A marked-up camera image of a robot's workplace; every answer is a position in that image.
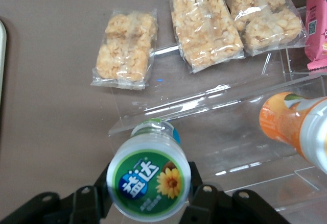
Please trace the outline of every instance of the metal screw hole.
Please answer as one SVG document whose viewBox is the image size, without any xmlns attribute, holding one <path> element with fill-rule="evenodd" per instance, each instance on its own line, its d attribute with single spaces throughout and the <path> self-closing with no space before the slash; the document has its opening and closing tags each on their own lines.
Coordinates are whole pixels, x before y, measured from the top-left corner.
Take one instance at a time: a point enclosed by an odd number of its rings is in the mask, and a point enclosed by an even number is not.
<svg viewBox="0 0 327 224">
<path fill-rule="evenodd" d="M 42 202 L 48 202 L 52 199 L 52 196 L 48 195 L 48 196 L 45 196 L 43 199 L 42 199 Z"/>
<path fill-rule="evenodd" d="M 82 194 L 87 194 L 87 193 L 89 193 L 90 191 L 91 191 L 90 188 L 85 187 L 85 188 L 82 190 Z"/>
</svg>

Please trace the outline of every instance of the plastic packaging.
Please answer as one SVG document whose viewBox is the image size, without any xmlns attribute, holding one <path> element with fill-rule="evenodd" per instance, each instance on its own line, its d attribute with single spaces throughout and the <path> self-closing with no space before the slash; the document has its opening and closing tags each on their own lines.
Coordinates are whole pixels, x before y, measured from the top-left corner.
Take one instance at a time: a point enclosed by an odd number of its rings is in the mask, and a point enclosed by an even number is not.
<svg viewBox="0 0 327 224">
<path fill-rule="evenodd" d="M 306 29 L 309 33 L 305 52 L 308 69 L 327 66 L 327 0 L 307 0 Z"/>
<path fill-rule="evenodd" d="M 224 0 L 170 0 L 180 54 L 196 73 L 244 56 Z"/>
<path fill-rule="evenodd" d="M 109 164 L 107 186 L 117 208 L 139 221 L 175 214 L 191 187 L 191 170 L 174 127 L 160 119 L 139 124 Z"/>
<path fill-rule="evenodd" d="M 114 11 L 93 69 L 92 85 L 144 89 L 156 39 L 156 11 Z"/>
<path fill-rule="evenodd" d="M 292 145 L 327 173 L 327 97 L 305 99 L 283 92 L 268 99 L 260 112 L 264 133 Z"/>
<path fill-rule="evenodd" d="M 305 46 L 308 34 L 291 0 L 226 0 L 226 3 L 250 55 Z"/>
</svg>

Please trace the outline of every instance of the bolt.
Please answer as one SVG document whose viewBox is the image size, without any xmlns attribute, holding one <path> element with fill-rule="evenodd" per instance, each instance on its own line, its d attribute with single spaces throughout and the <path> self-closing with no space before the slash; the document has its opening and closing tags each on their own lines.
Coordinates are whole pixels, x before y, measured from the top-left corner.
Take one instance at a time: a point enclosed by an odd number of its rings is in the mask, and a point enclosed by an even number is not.
<svg viewBox="0 0 327 224">
<path fill-rule="evenodd" d="M 205 192 L 212 192 L 213 189 L 210 186 L 204 186 L 203 187 L 203 191 L 205 191 Z"/>
<path fill-rule="evenodd" d="M 239 192 L 239 196 L 241 198 L 249 198 L 250 197 L 250 195 L 247 192 Z"/>
</svg>

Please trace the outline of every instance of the orange juice bottle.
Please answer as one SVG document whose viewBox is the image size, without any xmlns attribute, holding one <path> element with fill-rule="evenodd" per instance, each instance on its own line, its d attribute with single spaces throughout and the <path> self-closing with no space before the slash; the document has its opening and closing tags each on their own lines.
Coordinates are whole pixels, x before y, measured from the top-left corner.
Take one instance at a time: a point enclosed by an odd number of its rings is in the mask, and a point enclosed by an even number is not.
<svg viewBox="0 0 327 224">
<path fill-rule="evenodd" d="M 264 103 L 259 120 L 268 137 L 292 145 L 327 173 L 327 97 L 306 99 L 291 92 L 276 94 Z"/>
</svg>

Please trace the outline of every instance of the sunflower image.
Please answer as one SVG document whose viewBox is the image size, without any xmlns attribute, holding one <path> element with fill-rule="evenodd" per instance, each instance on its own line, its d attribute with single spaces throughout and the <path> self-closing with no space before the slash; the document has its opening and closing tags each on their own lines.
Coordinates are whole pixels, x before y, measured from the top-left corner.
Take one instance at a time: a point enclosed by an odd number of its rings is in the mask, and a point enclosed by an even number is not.
<svg viewBox="0 0 327 224">
<path fill-rule="evenodd" d="M 165 172 L 161 172 L 157 176 L 157 182 L 159 183 L 156 186 L 158 193 L 161 192 L 162 195 L 167 195 L 168 198 L 174 199 L 179 196 L 181 189 L 181 178 L 178 169 L 173 168 L 165 169 Z"/>
</svg>

